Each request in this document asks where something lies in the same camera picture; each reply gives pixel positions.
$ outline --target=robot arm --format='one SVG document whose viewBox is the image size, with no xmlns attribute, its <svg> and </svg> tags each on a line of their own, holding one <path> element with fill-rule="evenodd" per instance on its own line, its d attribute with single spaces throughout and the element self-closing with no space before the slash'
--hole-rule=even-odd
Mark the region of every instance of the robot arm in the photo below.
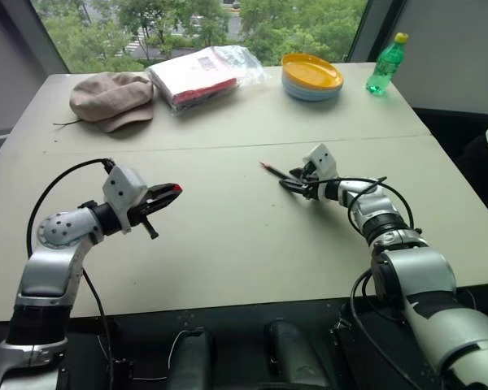
<svg viewBox="0 0 488 390">
<path fill-rule="evenodd" d="M 66 351 L 67 324 L 85 255 L 104 236 L 130 232 L 139 223 L 156 238 L 146 216 L 166 207 L 181 191 L 178 184 L 148 188 L 135 171 L 114 166 L 103 185 L 105 203 L 89 201 L 40 223 L 9 334 L 0 344 L 0 388 L 25 388 L 26 383 L 36 389 L 61 388 L 66 371 L 58 365 Z"/>
<path fill-rule="evenodd" d="M 403 312 L 446 388 L 488 389 L 488 317 L 457 302 L 446 259 L 403 221 L 381 186 L 358 197 L 372 184 L 346 178 L 321 183 L 338 178 L 324 145 L 303 161 L 303 168 L 291 171 L 300 180 L 281 180 L 281 185 L 309 199 L 352 204 L 356 226 L 372 250 L 378 298 Z"/>
</svg>

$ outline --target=green bottle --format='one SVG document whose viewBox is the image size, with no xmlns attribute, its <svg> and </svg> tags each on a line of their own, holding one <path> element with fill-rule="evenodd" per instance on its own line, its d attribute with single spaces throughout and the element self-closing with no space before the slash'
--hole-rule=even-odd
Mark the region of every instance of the green bottle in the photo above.
<svg viewBox="0 0 488 390">
<path fill-rule="evenodd" d="M 374 73 L 368 78 L 366 88 L 370 93 L 381 95 L 385 92 L 392 76 L 396 73 L 403 61 L 403 47 L 407 42 L 408 34 L 398 32 L 394 42 L 383 50 L 376 62 Z"/>
</svg>

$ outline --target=black wire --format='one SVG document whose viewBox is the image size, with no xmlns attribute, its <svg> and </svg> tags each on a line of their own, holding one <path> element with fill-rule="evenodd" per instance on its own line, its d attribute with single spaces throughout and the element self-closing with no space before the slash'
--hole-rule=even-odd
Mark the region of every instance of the black wire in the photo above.
<svg viewBox="0 0 488 390">
<path fill-rule="evenodd" d="M 365 329 L 364 324 L 359 319 L 355 307 L 356 290 L 358 289 L 358 286 L 362 282 L 362 280 L 367 278 L 369 274 L 371 274 L 371 270 L 366 270 L 363 274 L 359 276 L 359 278 L 355 281 L 354 285 L 352 286 L 351 295 L 349 296 L 349 304 L 351 306 L 352 317 L 355 320 L 356 324 L 358 325 L 358 328 L 363 332 L 365 337 L 367 337 L 367 339 L 373 345 L 374 349 L 385 359 L 385 361 L 389 364 L 389 366 L 392 367 L 392 369 L 396 371 L 405 380 L 405 382 L 407 382 L 411 387 L 413 387 L 415 390 L 421 390 L 421 388 L 417 385 L 417 383 L 414 382 L 404 370 L 399 368 L 398 365 L 394 363 L 394 361 L 385 353 L 385 351 L 383 351 L 380 345 L 367 332 L 367 329 Z"/>
<path fill-rule="evenodd" d="M 368 281 L 371 279 L 371 276 L 373 273 L 371 272 L 368 274 L 368 276 L 364 279 L 364 282 L 361 285 L 361 295 L 364 298 L 365 301 L 367 301 L 368 305 L 370 306 L 371 310 L 382 317 L 383 319 L 386 319 L 387 321 L 391 321 L 393 323 L 401 323 L 403 321 L 403 318 L 394 318 L 390 317 L 389 315 L 381 312 L 370 300 L 370 298 L 367 296 L 367 284 Z"/>
<path fill-rule="evenodd" d="M 349 204 L 349 206 L 347 207 L 347 218 L 349 219 L 349 223 L 351 224 L 351 226 L 358 232 L 358 234 L 360 234 L 361 236 L 363 236 L 362 232 L 359 230 L 359 228 L 356 226 L 356 224 L 354 222 L 352 222 L 352 206 L 358 201 L 359 197 L 361 197 L 362 195 L 365 195 L 366 193 L 368 193 L 371 189 L 373 189 L 374 187 L 378 186 L 383 180 L 387 180 L 387 176 L 383 176 L 383 177 L 380 177 L 378 180 L 376 180 L 374 183 L 372 183 L 371 185 L 367 186 L 367 188 L 363 189 L 362 191 L 360 191 L 358 193 L 358 195 L 356 195 L 351 203 Z"/>
<path fill-rule="evenodd" d="M 302 181 L 303 184 L 314 185 L 314 184 L 325 184 L 325 183 L 340 183 L 342 181 L 363 181 L 364 183 L 376 183 L 376 180 L 373 179 L 365 179 L 363 177 L 337 177 L 334 179 L 327 179 L 327 180 L 319 180 L 319 181 Z M 383 187 L 384 189 L 388 189 L 391 191 L 398 199 L 403 203 L 405 210 L 408 215 L 408 226 L 413 229 L 414 228 L 414 215 L 412 214 L 412 210 L 408 205 L 407 200 L 405 197 L 399 193 L 395 188 L 390 187 L 388 184 L 379 183 L 379 186 Z"/>
<path fill-rule="evenodd" d="M 108 159 L 108 158 L 95 158 L 92 160 L 84 161 L 79 164 L 76 164 L 73 167 L 68 168 L 66 171 L 64 171 L 62 174 L 60 174 L 56 179 L 52 180 L 52 182 L 47 186 L 47 188 L 41 193 L 40 197 L 38 198 L 36 204 L 33 207 L 33 211 L 31 211 L 31 215 L 29 216 L 29 221 L 27 223 L 27 233 L 26 233 L 26 240 L 25 243 L 27 245 L 27 255 L 28 259 L 31 258 L 33 255 L 33 245 L 31 243 L 31 239 L 33 237 L 33 225 L 34 225 L 34 219 L 36 218 L 36 214 L 38 210 L 41 207 L 41 204 L 43 201 L 46 199 L 47 195 L 49 195 L 50 190 L 65 176 L 67 176 L 69 173 L 82 168 L 86 167 L 88 165 L 96 164 L 96 163 L 101 163 L 105 168 L 109 167 L 113 162 Z M 112 390 L 112 387 L 114 385 L 114 358 L 112 357 L 112 344 L 111 344 L 111 337 L 110 337 L 110 332 L 108 331 L 108 323 L 107 323 L 107 317 L 105 316 L 105 311 L 103 310 L 103 305 L 101 302 L 101 299 L 99 299 L 99 295 L 96 292 L 96 288 L 94 288 L 94 285 L 92 284 L 92 281 L 90 280 L 89 275 L 87 274 L 87 271 L 85 268 L 83 268 L 83 277 L 85 278 L 87 284 L 89 285 L 90 291 L 92 292 L 92 295 L 94 295 L 94 299 L 96 300 L 96 304 L 98 305 L 99 308 L 99 313 L 101 316 L 101 320 L 103 322 L 103 326 L 105 327 L 105 335 L 107 338 L 107 354 L 108 354 L 108 371 L 109 371 L 109 384 L 108 387 L 110 390 Z"/>
</svg>

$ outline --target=white wall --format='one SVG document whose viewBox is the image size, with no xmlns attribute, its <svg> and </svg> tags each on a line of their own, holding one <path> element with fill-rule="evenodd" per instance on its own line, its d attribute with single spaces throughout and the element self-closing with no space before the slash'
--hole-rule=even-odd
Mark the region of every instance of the white wall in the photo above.
<svg viewBox="0 0 488 390">
<path fill-rule="evenodd" d="M 42 82 L 0 29 L 0 130 L 15 125 Z"/>
<path fill-rule="evenodd" d="M 394 84 L 411 106 L 488 114 L 488 0 L 408 0 Z"/>
</svg>

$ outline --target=pencil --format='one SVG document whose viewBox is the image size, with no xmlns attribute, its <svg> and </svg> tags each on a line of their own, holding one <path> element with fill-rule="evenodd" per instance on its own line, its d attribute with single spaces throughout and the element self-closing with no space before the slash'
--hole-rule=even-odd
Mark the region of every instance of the pencil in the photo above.
<svg viewBox="0 0 488 390">
<path fill-rule="evenodd" d="M 280 179 L 289 179 L 290 177 L 286 175 L 284 172 L 278 171 L 276 168 L 273 168 L 271 165 L 266 164 L 265 162 L 261 162 L 260 165 L 268 172 L 273 173 L 276 177 Z"/>
</svg>

